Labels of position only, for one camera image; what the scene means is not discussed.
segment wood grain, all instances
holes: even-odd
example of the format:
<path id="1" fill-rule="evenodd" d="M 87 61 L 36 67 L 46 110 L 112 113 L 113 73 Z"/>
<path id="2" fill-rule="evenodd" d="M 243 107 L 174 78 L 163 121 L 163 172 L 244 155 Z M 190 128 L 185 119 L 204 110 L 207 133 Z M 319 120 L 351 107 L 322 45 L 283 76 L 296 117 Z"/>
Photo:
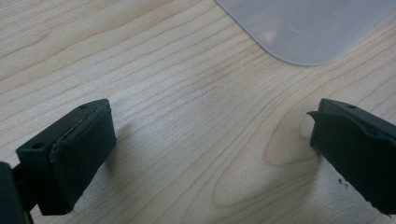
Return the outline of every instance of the wood grain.
<path id="1" fill-rule="evenodd" d="M 0 71 L 0 159 L 13 166 L 75 106 L 113 108 L 118 146 L 75 211 L 35 208 L 36 223 L 396 221 L 313 152 L 305 114 L 331 98 L 396 124 L 394 16 L 336 62 L 304 67 L 212 0 L 2 1 Z"/>

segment black plastic piece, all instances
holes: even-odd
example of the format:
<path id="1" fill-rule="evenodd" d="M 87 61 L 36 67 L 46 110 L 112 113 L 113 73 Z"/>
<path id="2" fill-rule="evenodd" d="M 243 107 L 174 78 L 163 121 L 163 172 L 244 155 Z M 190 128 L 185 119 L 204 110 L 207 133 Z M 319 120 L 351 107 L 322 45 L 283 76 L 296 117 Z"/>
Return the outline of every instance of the black plastic piece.
<path id="1" fill-rule="evenodd" d="M 31 223 L 30 215 L 22 208 L 12 171 L 5 162 L 0 162 L 0 222 Z"/>
<path id="2" fill-rule="evenodd" d="M 315 120 L 311 147 L 373 207 L 396 214 L 396 126 L 328 99 L 308 114 Z"/>
<path id="3" fill-rule="evenodd" d="M 3 212 L 15 209 L 17 218 L 36 204 L 43 215 L 69 213 L 115 145 L 106 99 L 81 105 L 57 120 L 17 149 L 21 164 L 12 175 L 9 166 L 0 166 L 0 190 L 10 191 L 12 197 L 0 198 L 0 220 L 14 221 L 4 219 Z"/>

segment screw hole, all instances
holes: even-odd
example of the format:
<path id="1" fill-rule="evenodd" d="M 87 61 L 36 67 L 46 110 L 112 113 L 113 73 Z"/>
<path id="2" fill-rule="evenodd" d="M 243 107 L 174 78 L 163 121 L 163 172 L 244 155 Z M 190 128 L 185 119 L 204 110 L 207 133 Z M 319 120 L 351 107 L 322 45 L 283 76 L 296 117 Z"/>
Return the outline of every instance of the screw hole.
<path id="1" fill-rule="evenodd" d="M 43 147 L 45 144 L 44 143 L 36 143 L 32 146 L 32 148 L 37 149 Z"/>

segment translucent plastic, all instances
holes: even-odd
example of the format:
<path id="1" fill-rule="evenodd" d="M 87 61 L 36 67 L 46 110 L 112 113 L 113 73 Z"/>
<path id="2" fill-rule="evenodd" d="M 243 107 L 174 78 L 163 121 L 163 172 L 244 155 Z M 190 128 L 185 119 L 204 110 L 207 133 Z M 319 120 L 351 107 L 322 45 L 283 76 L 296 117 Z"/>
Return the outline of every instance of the translucent plastic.
<path id="1" fill-rule="evenodd" d="M 396 0 L 217 1 L 269 53 L 300 65 L 336 59 L 396 8 Z"/>

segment light wood surface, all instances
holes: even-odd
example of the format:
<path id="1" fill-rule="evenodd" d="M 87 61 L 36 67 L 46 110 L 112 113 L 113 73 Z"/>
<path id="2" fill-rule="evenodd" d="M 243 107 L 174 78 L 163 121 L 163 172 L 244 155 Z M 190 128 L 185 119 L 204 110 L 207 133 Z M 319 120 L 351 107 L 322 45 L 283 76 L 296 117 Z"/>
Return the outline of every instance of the light wood surface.
<path id="1" fill-rule="evenodd" d="M 392 16 L 305 67 L 269 55 L 213 0 L 2 0 L 0 71 L 12 166 L 74 107 L 113 109 L 118 145 L 75 210 L 35 208 L 36 223 L 396 222 L 314 153 L 305 114 L 331 98 L 396 123 Z"/>

